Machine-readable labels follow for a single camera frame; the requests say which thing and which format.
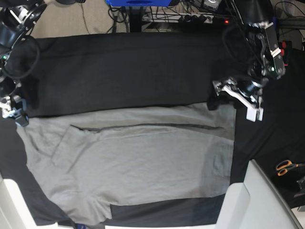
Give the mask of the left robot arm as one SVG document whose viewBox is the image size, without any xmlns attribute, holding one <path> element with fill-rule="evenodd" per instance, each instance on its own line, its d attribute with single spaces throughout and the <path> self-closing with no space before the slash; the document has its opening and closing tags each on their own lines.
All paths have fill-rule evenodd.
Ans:
<svg viewBox="0 0 305 229">
<path fill-rule="evenodd" d="M 235 24 L 186 33 L 114 33 L 36 39 L 18 51 L 28 126 L 51 118 L 101 110 L 207 102 L 211 94 L 259 98 L 281 77 L 284 63 L 274 25 Z"/>
</svg>

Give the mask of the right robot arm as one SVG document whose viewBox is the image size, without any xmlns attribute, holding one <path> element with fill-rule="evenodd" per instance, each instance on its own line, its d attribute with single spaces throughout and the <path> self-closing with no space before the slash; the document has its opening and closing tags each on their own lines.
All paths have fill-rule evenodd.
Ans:
<svg viewBox="0 0 305 229">
<path fill-rule="evenodd" d="M 35 39 L 28 30 L 46 4 L 0 12 L 0 108 L 31 117 L 205 102 L 228 57 L 212 26 Z"/>
</svg>

